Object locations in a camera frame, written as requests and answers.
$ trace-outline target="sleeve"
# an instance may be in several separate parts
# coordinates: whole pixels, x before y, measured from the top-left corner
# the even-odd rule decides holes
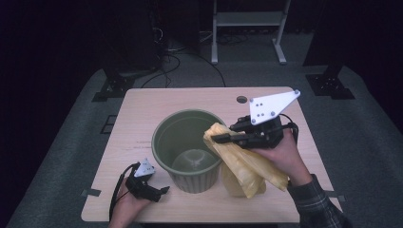
[[[297,187],[293,187],[290,182],[287,188],[299,212],[300,227],[351,227],[343,213],[329,200],[317,176],[313,174],[312,178],[312,182]]]

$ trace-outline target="white plastic piece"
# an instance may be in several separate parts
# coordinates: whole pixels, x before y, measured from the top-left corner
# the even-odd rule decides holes
[[[134,173],[134,177],[142,177],[149,174],[154,174],[155,168],[150,164],[148,159],[144,159],[141,163],[139,168],[137,168],[136,173]]]
[[[300,94],[295,90],[250,99],[251,124],[257,125],[275,119]]]

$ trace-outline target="yellow cloth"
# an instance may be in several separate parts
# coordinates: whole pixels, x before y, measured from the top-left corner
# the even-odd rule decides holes
[[[203,140],[212,151],[222,158],[221,179],[231,196],[252,198],[256,194],[264,193],[266,191],[265,180],[282,191],[286,190],[287,175],[278,170],[269,160],[259,154],[242,149],[232,142],[216,143],[211,139],[211,136],[225,133],[240,134],[222,124],[214,123],[210,129],[204,132]]]

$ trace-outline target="white shelf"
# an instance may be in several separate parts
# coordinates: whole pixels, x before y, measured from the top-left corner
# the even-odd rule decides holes
[[[288,9],[291,0],[285,0],[283,11],[252,11],[252,12],[218,12],[217,0],[214,0],[213,9],[213,42],[211,45],[211,63],[219,62],[217,46],[217,28],[218,27],[258,27],[258,26],[277,26],[278,34],[273,39],[273,45],[281,65],[286,65],[284,53],[282,52],[280,41],[287,20]]]

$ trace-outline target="small black object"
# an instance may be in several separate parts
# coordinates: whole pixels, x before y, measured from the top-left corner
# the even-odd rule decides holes
[[[293,129],[294,140],[297,143],[297,125],[292,121],[287,125],[282,125],[279,116],[273,120],[257,125],[251,124],[250,116],[240,117],[238,118],[238,121],[235,124],[232,124],[229,128],[236,132],[243,131],[244,134],[231,136],[226,133],[212,136],[211,139],[216,143],[235,143],[244,149],[275,148],[283,138],[282,130],[284,128],[291,128]]]
[[[122,185],[122,182],[125,178],[125,173],[131,168],[130,175],[128,176],[125,186],[127,187],[128,191],[133,194],[133,196],[137,199],[147,199],[158,202],[161,198],[161,195],[166,194],[169,190],[169,186],[166,186],[162,189],[156,189],[147,184],[147,181],[151,178],[152,174],[135,177],[134,174],[136,173],[137,169],[140,167],[140,163],[134,163],[127,167],[123,174],[119,177],[118,183],[116,184],[115,191],[113,192],[112,200],[110,201],[109,206],[109,220],[112,219],[113,215],[113,208],[116,205],[116,202],[119,200],[117,199],[119,189]]]
[[[152,174],[138,178],[134,177],[134,174],[136,173],[139,166],[140,163],[138,162],[131,169],[130,175],[128,176],[125,183],[127,189],[137,199],[148,199],[158,202],[161,198],[161,195],[166,194],[168,192],[169,186],[159,190],[148,185],[147,181],[151,178]]]
[[[355,96],[350,89],[338,79],[338,73],[343,68],[343,64],[328,65],[323,74],[307,74],[311,89],[316,96],[331,96],[334,100],[353,100]]]

